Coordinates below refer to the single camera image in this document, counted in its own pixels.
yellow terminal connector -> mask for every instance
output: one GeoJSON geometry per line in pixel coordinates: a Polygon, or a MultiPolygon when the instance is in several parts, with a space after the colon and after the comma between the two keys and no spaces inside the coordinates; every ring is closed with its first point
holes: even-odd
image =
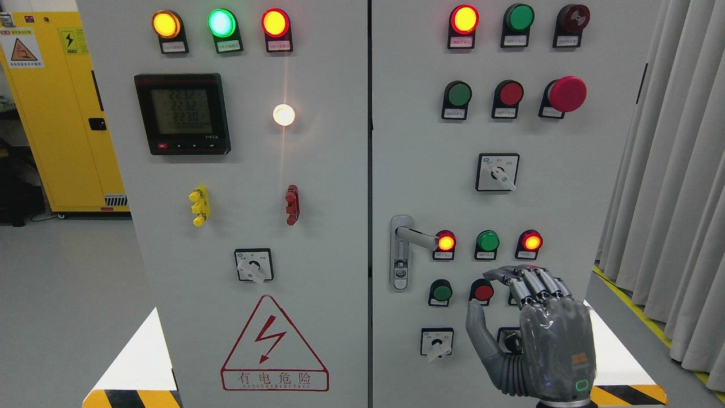
{"type": "Polygon", "coordinates": [[[198,214],[194,218],[194,226],[201,227],[209,218],[209,193],[204,185],[200,185],[188,195],[188,198],[194,205],[191,206],[191,212],[198,214]]]}

yellow floor line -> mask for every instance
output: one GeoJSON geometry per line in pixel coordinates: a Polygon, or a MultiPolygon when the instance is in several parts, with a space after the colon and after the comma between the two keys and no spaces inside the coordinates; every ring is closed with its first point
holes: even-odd
{"type": "MultiPolygon", "coordinates": [[[[668,348],[672,347],[672,341],[665,337],[665,333],[662,331],[662,329],[660,329],[659,326],[657,326],[650,318],[646,317],[645,313],[637,305],[632,303],[629,296],[627,296],[627,294],[623,292],[622,289],[616,287],[616,285],[614,285],[614,283],[608,277],[606,277],[604,275],[604,272],[602,272],[602,270],[598,267],[594,266],[592,270],[595,274],[597,274],[597,276],[599,276],[599,278],[602,279],[602,281],[612,290],[612,292],[614,292],[614,294],[617,295],[617,297],[620,298],[622,302],[624,302],[624,304],[627,305],[627,307],[629,307],[634,312],[634,314],[636,314],[637,317],[639,317],[639,319],[642,320],[642,322],[650,328],[650,330],[652,330],[653,333],[655,333],[655,335],[662,341],[662,343],[665,343],[668,348]]],[[[695,374],[695,377],[699,378],[700,381],[703,382],[703,384],[708,383],[709,376],[706,372],[693,371],[692,373],[695,374]]],[[[714,390],[710,391],[712,391],[715,396],[720,399],[720,402],[725,404],[724,392],[714,390]]]]}

yellow cabinet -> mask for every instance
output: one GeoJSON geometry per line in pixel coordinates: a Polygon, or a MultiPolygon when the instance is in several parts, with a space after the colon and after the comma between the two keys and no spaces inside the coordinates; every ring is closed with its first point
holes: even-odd
{"type": "Polygon", "coordinates": [[[78,13],[12,16],[2,65],[51,209],[129,211],[78,13]]]}

high voltage sticker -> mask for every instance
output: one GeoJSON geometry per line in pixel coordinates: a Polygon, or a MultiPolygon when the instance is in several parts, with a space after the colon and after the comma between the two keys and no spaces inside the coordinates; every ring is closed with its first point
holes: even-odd
{"type": "Polygon", "coordinates": [[[32,28],[0,30],[0,46],[9,68],[43,68],[43,57],[32,28]]]}
{"type": "Polygon", "coordinates": [[[330,375],[270,295],[257,302],[221,370],[227,391],[327,391],[330,375]]]}

lightning bolt symbol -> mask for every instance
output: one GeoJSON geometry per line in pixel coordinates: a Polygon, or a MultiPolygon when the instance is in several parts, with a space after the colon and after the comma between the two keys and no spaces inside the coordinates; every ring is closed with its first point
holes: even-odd
{"type": "Polygon", "coordinates": [[[269,360],[269,357],[268,357],[269,353],[271,353],[272,350],[277,346],[277,343],[279,343],[279,341],[282,340],[282,337],[284,337],[284,335],[287,334],[287,332],[281,332],[281,333],[277,333],[277,334],[273,334],[273,335],[266,335],[266,336],[264,335],[265,332],[267,332],[267,329],[270,328],[270,326],[272,325],[272,323],[274,323],[274,321],[276,319],[277,319],[277,317],[275,317],[274,315],[271,314],[267,318],[267,322],[265,323],[265,326],[262,327],[262,331],[260,331],[260,334],[258,334],[257,338],[254,340],[254,342],[256,343],[257,341],[268,340],[271,338],[277,338],[277,340],[275,340],[272,347],[270,347],[270,349],[267,350],[266,353],[264,353],[262,356],[260,356],[260,364],[269,360]]]}

